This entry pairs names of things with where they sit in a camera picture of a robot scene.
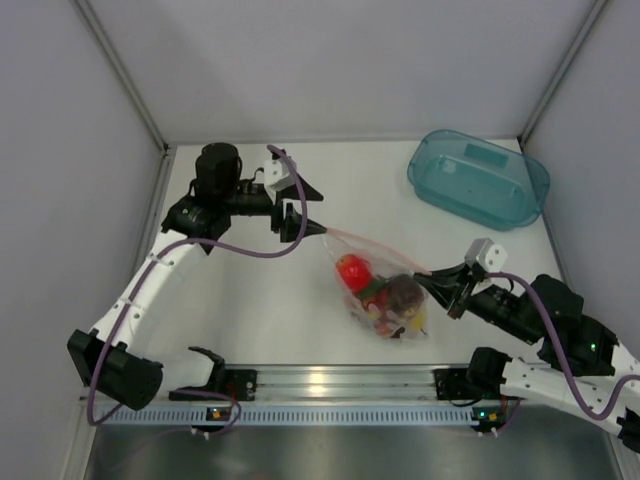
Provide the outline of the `dark red fake peach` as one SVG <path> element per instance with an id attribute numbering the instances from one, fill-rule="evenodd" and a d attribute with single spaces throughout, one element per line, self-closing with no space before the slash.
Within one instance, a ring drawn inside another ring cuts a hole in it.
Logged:
<path id="1" fill-rule="evenodd" d="M 408 274 L 392 277 L 388 284 L 388 309 L 396 315 L 414 315 L 422 306 L 425 294 L 421 286 Z"/>

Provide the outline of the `clear zip top bag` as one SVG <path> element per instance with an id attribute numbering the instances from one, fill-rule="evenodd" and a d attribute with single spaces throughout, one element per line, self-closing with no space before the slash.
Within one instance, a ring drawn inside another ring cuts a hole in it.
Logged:
<path id="1" fill-rule="evenodd" d="M 344 303 L 360 325 L 381 339 L 428 337 L 429 294 L 413 275 L 431 272 L 375 240 L 329 228 L 324 237 Z"/>

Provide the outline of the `red fake apple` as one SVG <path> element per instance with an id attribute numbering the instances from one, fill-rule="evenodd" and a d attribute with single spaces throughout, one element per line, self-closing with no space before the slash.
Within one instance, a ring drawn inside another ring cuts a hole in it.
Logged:
<path id="1" fill-rule="evenodd" d="M 355 254 L 345 254 L 335 262 L 336 272 L 344 285 L 352 292 L 359 293 L 373 281 L 370 263 Z"/>

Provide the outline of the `red yellow fake cherry bunch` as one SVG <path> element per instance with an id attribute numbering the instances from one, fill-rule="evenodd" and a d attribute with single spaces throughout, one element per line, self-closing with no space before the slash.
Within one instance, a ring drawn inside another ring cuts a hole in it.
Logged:
<path id="1" fill-rule="evenodd" d="M 398 324 L 389 317 L 388 280 L 376 279 L 356 295 L 347 294 L 344 303 L 350 314 L 382 338 L 391 338 Z"/>

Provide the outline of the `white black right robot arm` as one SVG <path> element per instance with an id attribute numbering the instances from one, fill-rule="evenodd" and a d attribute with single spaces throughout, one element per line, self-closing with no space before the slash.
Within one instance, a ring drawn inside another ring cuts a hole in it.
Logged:
<path id="1" fill-rule="evenodd" d="M 583 298 L 546 274 L 533 282 L 461 264 L 417 283 L 458 319 L 471 313 L 528 344 L 538 365 L 491 347 L 474 350 L 456 377 L 439 372 L 438 396 L 474 400 L 528 400 L 595 424 L 632 450 L 639 449 L 639 360 L 616 334 L 583 311 Z"/>

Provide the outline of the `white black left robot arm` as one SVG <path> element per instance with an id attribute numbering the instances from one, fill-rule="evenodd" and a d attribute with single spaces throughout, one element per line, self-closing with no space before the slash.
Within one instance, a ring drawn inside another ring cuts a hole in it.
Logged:
<path id="1" fill-rule="evenodd" d="M 286 151 L 268 146 L 269 159 L 254 175 L 242 175 L 236 146 L 205 145 L 195 160 L 187 193 L 172 205 L 144 262 L 110 310 L 90 331 L 76 330 L 67 349 L 88 398 L 103 394 L 118 407 L 139 411 L 165 394 L 204 399 L 219 397 L 226 386 L 225 361 L 204 347 L 190 347 L 170 360 L 151 359 L 146 351 L 154 330 L 167 317 L 174 295 L 191 271 L 215 250 L 253 258 L 265 253 L 222 242 L 235 217 L 266 217 L 285 249 L 326 229 L 308 216 L 311 202 L 323 195 L 297 171 Z"/>

